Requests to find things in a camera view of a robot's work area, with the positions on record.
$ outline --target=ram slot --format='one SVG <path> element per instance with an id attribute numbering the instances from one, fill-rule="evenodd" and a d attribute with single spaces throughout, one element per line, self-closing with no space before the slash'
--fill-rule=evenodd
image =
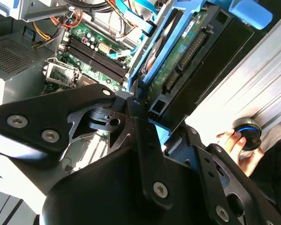
<path id="1" fill-rule="evenodd" d="M 69 48 L 68 52 L 73 55 L 74 57 L 76 57 L 78 60 L 88 64 L 89 66 L 91 66 L 92 68 L 94 68 L 95 70 L 99 71 L 102 74 L 105 74 L 106 76 L 108 76 L 109 78 L 117 81 L 117 82 L 121 82 L 122 81 L 122 77 L 117 75 L 116 73 L 112 72 L 111 70 L 103 67 L 100 63 L 97 63 L 95 60 L 91 59 L 90 57 L 82 54 L 81 52 Z"/>
<path id="2" fill-rule="evenodd" d="M 87 45 L 84 45 L 83 43 L 77 41 L 76 39 L 72 39 L 69 46 L 89 56 L 90 58 L 94 59 L 98 63 L 102 64 L 104 67 L 113 70 L 115 73 L 121 75 L 122 77 L 125 76 L 126 71 L 120 65 L 109 59 L 107 56 L 104 56 L 99 52 L 96 52 L 93 49 L 87 47 Z"/>
<path id="3" fill-rule="evenodd" d="M 200 47 L 200 45 L 203 43 L 204 39 L 206 38 L 207 34 L 204 32 L 201 32 L 196 36 L 196 38 L 192 41 L 189 48 L 186 50 L 184 56 L 180 60 L 178 64 L 178 68 L 180 70 L 183 70 L 185 66 L 188 64 L 189 60 L 193 57 L 193 55 L 196 53 L 197 49 Z"/>

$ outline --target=black knob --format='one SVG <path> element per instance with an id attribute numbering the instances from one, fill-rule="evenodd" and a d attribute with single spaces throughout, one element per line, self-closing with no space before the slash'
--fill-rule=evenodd
<path id="1" fill-rule="evenodd" d="M 261 145 L 261 127 L 258 123 L 249 118 L 241 118 L 233 122 L 235 132 L 240 132 L 247 142 L 243 148 L 245 151 L 252 151 Z"/>

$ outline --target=metal screw head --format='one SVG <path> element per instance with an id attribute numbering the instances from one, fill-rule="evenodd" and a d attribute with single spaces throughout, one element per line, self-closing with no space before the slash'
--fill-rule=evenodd
<path id="1" fill-rule="evenodd" d="M 44 130 L 42 138 L 50 143 L 55 143 L 59 140 L 59 134 L 55 130 Z"/>
<path id="2" fill-rule="evenodd" d="M 222 152 L 222 149 L 219 146 L 215 147 L 218 152 Z"/>
<path id="3" fill-rule="evenodd" d="M 229 222 L 229 215 L 227 213 L 227 211 L 222 207 L 222 206 L 217 206 L 215 208 L 216 210 L 216 214 L 226 223 Z"/>
<path id="4" fill-rule="evenodd" d="M 197 134 L 197 131 L 194 129 L 194 128 L 191 128 L 191 132 L 196 135 Z"/>
<path id="5" fill-rule="evenodd" d="M 102 91 L 105 95 L 111 95 L 111 93 L 108 90 L 103 89 Z"/>
<path id="6" fill-rule="evenodd" d="M 134 103 L 136 103 L 136 104 L 138 104 L 138 105 L 140 105 L 141 103 L 138 101 L 138 100 L 133 100 L 134 101 Z"/>
<path id="7" fill-rule="evenodd" d="M 7 119 L 8 125 L 14 128 L 24 128 L 28 124 L 28 120 L 20 115 L 12 115 Z"/>
<path id="8" fill-rule="evenodd" d="M 274 225 L 270 220 L 266 221 L 267 225 Z"/>
<path id="9" fill-rule="evenodd" d="M 166 186 L 161 182 L 155 182 L 153 185 L 154 192 L 161 198 L 168 196 L 168 190 Z"/>

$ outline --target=orange wire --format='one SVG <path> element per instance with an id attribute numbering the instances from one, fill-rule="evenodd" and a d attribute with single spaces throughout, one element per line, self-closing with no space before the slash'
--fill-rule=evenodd
<path id="1" fill-rule="evenodd" d="M 75 21 L 74 21 L 72 24 L 70 24 L 70 25 L 62 24 L 62 26 L 63 26 L 63 27 L 67 27 L 67 28 L 74 28 L 74 27 L 77 27 L 77 26 L 81 23 L 81 21 L 82 21 L 82 15 L 83 15 L 83 11 L 81 11 L 80 20 L 78 21 L 78 11 L 75 10 L 75 16 L 76 16 Z M 53 17 L 50 17 L 50 19 L 52 20 L 52 22 L 53 22 L 55 25 L 57 25 L 57 24 L 59 23 L 58 19 L 55 18 L 54 16 L 53 16 Z"/>

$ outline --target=hand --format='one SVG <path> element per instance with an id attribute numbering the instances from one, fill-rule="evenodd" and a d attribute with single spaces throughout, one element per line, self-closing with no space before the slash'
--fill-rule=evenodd
<path id="1" fill-rule="evenodd" d="M 242 137 L 241 133 L 234 133 L 234 129 L 231 129 L 224 134 L 218 135 L 217 138 L 220 139 L 218 144 L 225 149 L 245 175 L 248 177 L 251 176 L 258 162 L 264 155 L 262 149 L 255 149 L 249 157 L 240 160 L 239 156 L 241 150 L 246 143 L 246 139 Z"/>

